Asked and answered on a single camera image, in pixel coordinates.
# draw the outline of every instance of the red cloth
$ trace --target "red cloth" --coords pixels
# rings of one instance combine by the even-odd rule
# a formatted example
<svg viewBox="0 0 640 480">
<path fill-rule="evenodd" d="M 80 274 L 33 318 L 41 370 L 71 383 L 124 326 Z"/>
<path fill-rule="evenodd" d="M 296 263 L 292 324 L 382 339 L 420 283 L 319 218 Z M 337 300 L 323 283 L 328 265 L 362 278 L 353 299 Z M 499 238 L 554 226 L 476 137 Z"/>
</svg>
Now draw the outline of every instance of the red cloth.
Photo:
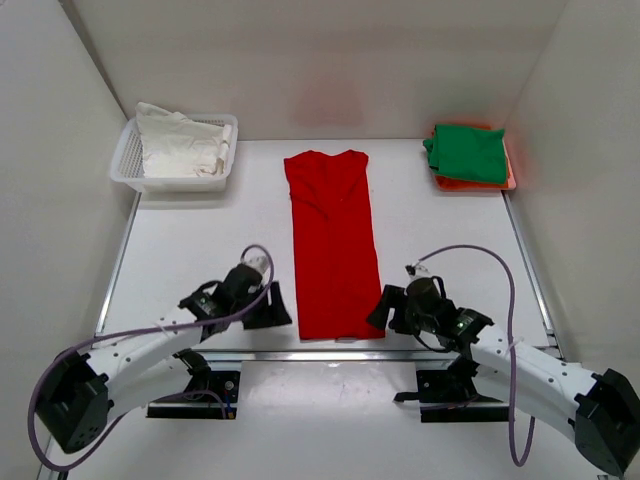
<svg viewBox="0 0 640 480">
<path fill-rule="evenodd" d="M 335 156 L 309 151 L 284 161 L 302 340 L 384 337 L 366 323 L 381 293 L 368 161 L 353 150 Z"/>
</svg>

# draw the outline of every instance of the purple cable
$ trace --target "purple cable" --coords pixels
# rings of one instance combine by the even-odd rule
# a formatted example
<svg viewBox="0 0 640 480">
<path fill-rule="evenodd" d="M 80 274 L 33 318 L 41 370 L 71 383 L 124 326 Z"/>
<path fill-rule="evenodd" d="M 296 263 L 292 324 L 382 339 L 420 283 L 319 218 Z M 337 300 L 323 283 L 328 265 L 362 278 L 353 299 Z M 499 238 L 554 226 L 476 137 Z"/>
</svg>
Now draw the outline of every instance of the purple cable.
<svg viewBox="0 0 640 480">
<path fill-rule="evenodd" d="M 273 283 L 273 279 L 274 279 L 273 258 L 271 257 L 271 254 L 267 251 L 267 249 L 264 248 L 263 246 L 257 245 L 257 244 L 249 245 L 247 248 L 245 248 L 242 251 L 242 255 L 240 256 L 240 261 L 244 260 L 244 257 L 247 254 L 247 252 L 249 250 L 254 249 L 254 248 L 257 248 L 258 250 L 261 250 L 265 254 L 265 256 L 267 257 L 267 260 L 269 262 L 269 270 L 270 270 L 269 271 L 269 280 L 265 284 L 265 288 L 262 290 L 262 292 L 260 292 L 260 294 L 256 297 L 256 299 L 253 302 L 251 302 L 249 305 L 247 305 L 245 308 L 243 308 L 242 310 L 239 310 L 236 313 L 233 313 L 233 314 L 228 315 L 226 317 L 213 318 L 211 320 L 203 320 L 203 321 L 198 322 L 198 323 L 189 323 L 189 324 L 184 324 L 184 325 L 171 325 L 171 326 L 167 326 L 167 327 L 163 327 L 163 328 L 160 328 L 160 327 L 136 328 L 134 330 L 127 330 L 127 331 L 123 331 L 123 332 L 109 333 L 107 335 L 102 335 L 100 337 L 89 338 L 87 340 L 84 340 L 84 341 L 78 343 L 77 345 L 74 345 L 74 346 L 68 348 L 67 350 L 65 350 L 64 352 L 62 352 L 60 355 L 58 355 L 56 357 L 56 359 L 53 361 L 53 363 L 51 363 L 51 365 L 49 365 L 45 369 L 43 374 L 40 376 L 40 378 L 36 382 L 36 385 L 35 385 L 35 387 L 33 389 L 33 393 L 31 394 L 31 399 L 29 400 L 29 409 L 27 411 L 27 433 L 29 434 L 29 442 L 31 443 L 31 448 L 33 449 L 34 453 L 36 454 L 36 457 L 38 457 L 38 460 L 40 460 L 40 462 L 45 467 L 47 467 L 49 470 L 53 470 L 53 471 L 56 471 L 56 472 L 68 472 L 69 470 L 72 470 L 75 467 L 77 467 L 78 465 L 82 464 L 83 462 L 85 462 L 93 454 L 93 452 L 95 452 L 98 449 L 98 447 L 100 447 L 102 442 L 104 442 L 104 440 L 111 433 L 111 431 L 115 428 L 115 426 L 118 424 L 118 422 L 120 422 L 120 420 L 122 420 L 122 417 L 124 417 L 124 415 L 122 415 L 122 416 L 116 418 L 113 422 L 111 422 L 111 425 L 109 425 L 107 427 L 106 431 L 104 432 L 104 434 L 98 440 L 96 440 L 96 443 L 93 445 L 93 447 L 91 447 L 91 449 L 86 454 L 84 454 L 82 457 L 80 457 L 75 462 L 70 463 L 69 465 L 56 465 L 55 463 L 51 462 L 51 460 L 49 460 L 47 458 L 46 453 L 42 450 L 42 448 L 40 447 L 40 444 L 38 443 L 38 438 L 36 436 L 36 427 L 35 427 L 36 405 L 37 405 L 37 402 L 38 402 L 38 397 L 40 396 L 40 391 L 42 390 L 42 385 L 43 385 L 45 379 L 51 373 L 51 371 L 55 367 L 57 367 L 62 361 L 64 361 L 65 359 L 67 359 L 68 357 L 73 355 L 74 353 L 78 352 L 79 350 L 91 347 L 91 346 L 95 345 L 96 343 L 101 343 L 101 342 L 104 342 L 104 341 L 107 341 L 107 340 L 112 340 L 114 338 L 128 337 L 128 336 L 134 336 L 134 335 L 149 335 L 151 333 L 158 333 L 158 332 L 162 332 L 162 331 L 179 331 L 179 330 L 188 330 L 190 328 L 203 328 L 203 327 L 208 327 L 210 325 L 215 325 L 216 323 L 237 322 L 237 321 L 241 320 L 244 315 L 246 315 L 248 312 L 253 310 L 266 297 L 266 295 L 267 295 L 267 293 L 269 291 L 269 287 L 271 287 L 271 284 Z M 220 403 L 220 405 L 222 406 L 223 415 L 225 415 L 223 404 L 222 404 L 222 400 L 214 392 L 201 390 L 201 391 L 197 391 L 197 392 L 187 392 L 187 395 L 197 395 L 197 394 L 201 394 L 201 393 L 204 393 L 204 392 L 206 392 L 207 395 L 213 396 L 216 399 L 216 401 L 218 401 Z M 169 399 L 169 398 L 172 398 L 172 397 L 178 398 L 178 397 L 181 397 L 183 395 L 184 395 L 184 393 L 176 394 L 176 395 L 170 395 L 169 397 L 164 397 L 164 399 Z"/>
<path fill-rule="evenodd" d="M 513 280 L 513 274 L 511 273 L 511 269 L 507 262 L 505 262 L 500 255 L 495 253 L 492 250 L 489 250 L 485 247 L 479 247 L 478 245 L 449 245 L 448 247 L 439 248 L 431 252 L 428 255 L 420 258 L 418 263 L 422 263 L 425 260 L 438 255 L 439 253 L 446 252 L 449 250 L 458 250 L 458 249 L 470 249 L 470 250 L 479 250 L 480 252 L 488 253 L 493 258 L 495 258 L 504 271 L 507 273 L 507 278 L 509 279 L 509 312 L 507 314 L 507 339 L 509 340 L 509 345 L 511 345 L 510 350 L 511 354 L 510 358 L 510 380 L 509 380 L 509 451 L 511 452 L 511 459 L 513 463 L 518 467 L 524 466 L 527 463 L 527 459 L 529 458 L 529 453 L 531 453 L 531 444 L 533 442 L 533 432 L 536 424 L 535 417 L 531 417 L 529 420 L 529 433 L 527 435 L 527 443 L 524 446 L 524 451 L 522 452 L 522 457 L 518 458 L 518 452 L 516 452 L 516 379 L 517 379 L 517 366 L 516 366 L 516 356 L 515 356 L 515 345 L 513 344 L 513 310 L 515 308 L 516 303 L 516 283 Z"/>
</svg>

